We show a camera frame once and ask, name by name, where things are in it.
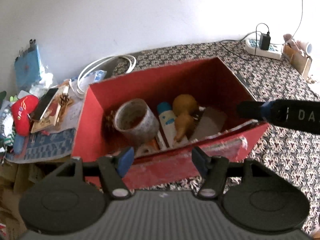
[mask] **power adapter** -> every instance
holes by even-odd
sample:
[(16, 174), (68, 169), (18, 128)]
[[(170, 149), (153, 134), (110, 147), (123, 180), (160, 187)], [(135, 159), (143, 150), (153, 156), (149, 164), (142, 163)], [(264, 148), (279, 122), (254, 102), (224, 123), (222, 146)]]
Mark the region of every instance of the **power adapter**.
[(269, 32), (267, 32), (267, 34), (262, 33), (260, 36), (259, 48), (262, 50), (268, 50), (270, 46), (270, 39)]

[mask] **red box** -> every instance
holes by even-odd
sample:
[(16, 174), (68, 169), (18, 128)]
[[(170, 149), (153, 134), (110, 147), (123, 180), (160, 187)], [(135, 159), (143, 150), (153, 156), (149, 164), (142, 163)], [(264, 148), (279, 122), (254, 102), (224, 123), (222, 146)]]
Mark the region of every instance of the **red box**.
[[(104, 116), (123, 103), (141, 98), (156, 116), (156, 106), (172, 103), (180, 94), (191, 94), (200, 106), (212, 106), (227, 114), (221, 135), (185, 147), (135, 159), (124, 177), (127, 187), (143, 188), (199, 175), (191, 161), (191, 149), (199, 146), (209, 155), (243, 160), (268, 127), (267, 123), (239, 119), (236, 106), (254, 100), (238, 78), (218, 58), (180, 62), (149, 68), (90, 85), (76, 132), (72, 156), (84, 162), (127, 146), (118, 132), (107, 133)], [(97, 178), (90, 181), (99, 184)]]

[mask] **smartphone screen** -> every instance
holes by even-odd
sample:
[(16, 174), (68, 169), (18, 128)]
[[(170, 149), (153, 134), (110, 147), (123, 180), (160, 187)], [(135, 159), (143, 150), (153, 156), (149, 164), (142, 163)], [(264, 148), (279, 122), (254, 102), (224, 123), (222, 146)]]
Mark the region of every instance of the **smartphone screen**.
[(50, 103), (52, 102), (57, 91), (58, 91), (58, 88), (50, 88), (48, 92), (43, 97), (41, 97), (38, 106), (33, 111), (33, 115), (32, 115), (33, 120), (35, 121), (41, 120), (41, 118), (43, 117)]

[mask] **white cable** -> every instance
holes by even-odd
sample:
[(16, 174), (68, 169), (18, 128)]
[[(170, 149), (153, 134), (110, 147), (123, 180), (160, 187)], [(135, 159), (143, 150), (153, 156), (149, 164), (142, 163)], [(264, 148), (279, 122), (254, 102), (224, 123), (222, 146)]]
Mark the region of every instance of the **white cable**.
[(105, 64), (106, 62), (110, 61), (110, 60), (113, 60), (117, 57), (121, 57), (121, 58), (124, 58), (126, 59), (127, 61), (129, 61), (129, 68), (128, 70), (125, 72), (126, 74), (130, 73), (136, 63), (137, 63), (137, 60), (134, 56), (131, 56), (131, 55), (119, 55), (119, 56), (114, 56), (114, 57), (104, 57), (104, 58), (100, 58), (92, 63), (90, 63), (89, 65), (87, 65), (80, 73), (80, 75), (78, 76), (78, 79), (77, 79), (77, 89), (76, 89), (76, 92), (75, 90), (73, 89), (72, 85), (71, 85), (71, 80), (69, 80), (69, 86), (70, 88), (73, 90), (74, 94), (79, 97), (79, 98), (84, 98), (84, 96), (79, 96), (79, 95), (84, 95), (85, 91), (81, 89), (81, 82), (83, 81), (83, 79), (90, 73), (92, 72), (93, 70), (95, 70), (97, 67), (101, 66), (102, 64)]

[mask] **white wall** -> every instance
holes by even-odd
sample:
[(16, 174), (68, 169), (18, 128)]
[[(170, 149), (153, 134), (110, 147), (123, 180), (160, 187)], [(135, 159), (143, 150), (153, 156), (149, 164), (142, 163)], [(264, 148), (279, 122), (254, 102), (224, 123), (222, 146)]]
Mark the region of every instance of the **white wall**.
[[(304, 4), (296, 37), (318, 40), (320, 0)], [(281, 43), (300, 12), (301, 0), (0, 0), (0, 90), (15, 92), (13, 61), (31, 38), (61, 81), (102, 56), (238, 38), (259, 22)]]

